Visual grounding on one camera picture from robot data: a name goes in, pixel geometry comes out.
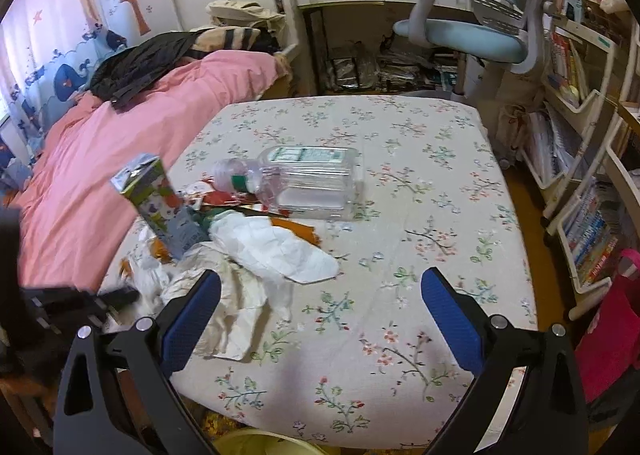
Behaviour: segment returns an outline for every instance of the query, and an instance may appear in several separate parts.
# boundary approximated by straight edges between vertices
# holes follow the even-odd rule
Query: clear plastic bottle
[[[274,146],[256,160],[226,159],[210,173],[217,190],[253,193],[292,216],[351,220],[356,200],[353,148]]]

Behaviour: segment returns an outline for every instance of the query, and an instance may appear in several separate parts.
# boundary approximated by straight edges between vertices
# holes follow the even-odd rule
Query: pink bedsheet
[[[250,101],[278,78],[268,54],[218,51],[172,70],[137,106],[116,114],[85,94],[47,136],[22,208],[20,284],[97,291],[136,216],[110,178],[140,152],[166,168],[224,106]]]

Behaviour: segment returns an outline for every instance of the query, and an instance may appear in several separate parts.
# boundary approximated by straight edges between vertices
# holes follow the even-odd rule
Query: red bag
[[[640,253],[620,253],[613,284],[575,358],[590,403],[609,388],[630,365],[640,368]]]

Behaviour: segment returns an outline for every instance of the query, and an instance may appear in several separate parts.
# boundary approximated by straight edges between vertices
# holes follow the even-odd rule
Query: green leaf
[[[244,389],[245,390],[255,390],[258,388],[257,383],[248,375],[244,378]]]

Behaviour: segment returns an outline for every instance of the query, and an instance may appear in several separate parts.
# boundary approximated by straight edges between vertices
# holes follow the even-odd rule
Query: floral pattern
[[[391,449],[433,440],[472,376],[458,368],[422,301],[422,273],[437,266],[487,313],[517,327],[537,323],[518,220],[479,128],[468,106],[402,96],[224,108],[170,168],[177,188],[200,180],[218,159],[325,144],[360,152],[361,195],[351,221],[306,222],[338,260],[338,276],[287,281],[290,321],[265,307],[245,359],[194,356],[174,374],[176,390],[247,425],[311,443]],[[106,283],[117,279],[141,225],[127,234]],[[511,402],[521,380],[514,372]],[[505,406],[490,427],[496,437]]]

